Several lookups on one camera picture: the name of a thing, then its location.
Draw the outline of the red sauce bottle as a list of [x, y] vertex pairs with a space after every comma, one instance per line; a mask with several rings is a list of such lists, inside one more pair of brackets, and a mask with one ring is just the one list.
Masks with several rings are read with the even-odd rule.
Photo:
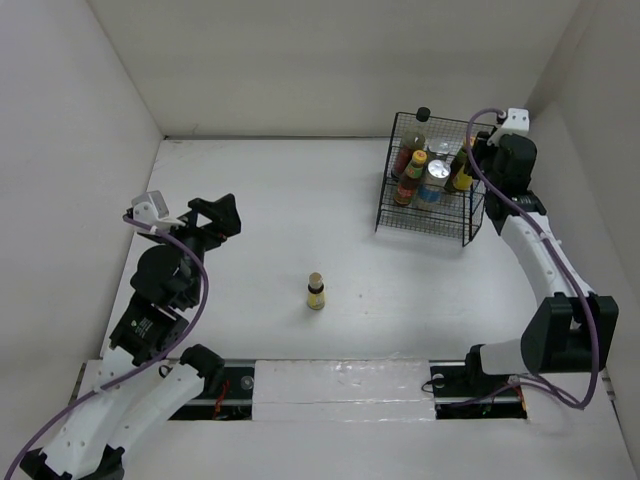
[[426, 164], [427, 154], [424, 150], [413, 152], [411, 160], [399, 177], [393, 200], [396, 205], [407, 206], [416, 192]]
[[456, 153], [456, 155], [454, 156], [453, 160], [450, 163], [450, 174], [444, 186], [444, 190], [447, 193], [452, 193], [456, 190], [456, 188], [454, 187], [454, 180], [457, 174], [464, 168], [466, 162], [467, 162], [467, 147], [466, 145], [463, 145], [458, 150], [458, 152]]

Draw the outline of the silver-lid jar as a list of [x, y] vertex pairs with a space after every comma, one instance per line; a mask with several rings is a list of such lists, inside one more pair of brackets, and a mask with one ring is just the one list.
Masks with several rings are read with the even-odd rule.
[[429, 161], [446, 161], [451, 152], [451, 145], [446, 139], [434, 138], [427, 142], [426, 153]]
[[450, 168], [445, 161], [440, 159], [431, 160], [425, 168], [416, 192], [416, 206], [419, 209], [427, 210], [438, 203], [449, 176]]

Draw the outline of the dark soy sauce bottle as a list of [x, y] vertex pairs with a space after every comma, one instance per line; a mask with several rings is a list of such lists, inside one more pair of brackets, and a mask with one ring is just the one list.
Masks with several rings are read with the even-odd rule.
[[411, 116], [405, 116], [399, 131], [400, 143], [391, 175], [398, 179], [410, 163], [413, 153], [422, 150], [426, 143], [426, 124], [431, 116], [428, 107], [419, 107]]

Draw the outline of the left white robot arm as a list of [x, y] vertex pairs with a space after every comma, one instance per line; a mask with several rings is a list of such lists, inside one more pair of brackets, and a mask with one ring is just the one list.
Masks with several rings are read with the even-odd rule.
[[27, 441], [7, 478], [22, 470], [31, 479], [121, 479], [138, 442], [189, 400], [222, 387], [224, 359], [195, 344], [148, 394], [140, 393], [144, 374], [160, 368], [204, 312], [205, 255], [241, 231], [234, 195], [194, 198], [173, 217], [162, 194], [149, 191], [132, 201], [123, 220], [153, 245], [137, 261], [133, 294], [95, 380]]

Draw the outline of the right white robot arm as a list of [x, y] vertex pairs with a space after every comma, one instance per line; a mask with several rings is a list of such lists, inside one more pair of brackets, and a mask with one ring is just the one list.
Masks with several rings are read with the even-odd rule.
[[468, 170], [486, 189], [486, 214], [517, 257], [539, 306], [520, 337], [473, 346], [462, 381], [483, 394], [500, 378], [522, 376], [526, 384], [583, 409], [606, 364], [619, 307], [576, 273], [552, 233], [547, 210], [529, 187], [534, 142], [517, 134], [491, 141], [481, 132], [466, 136], [465, 150]]

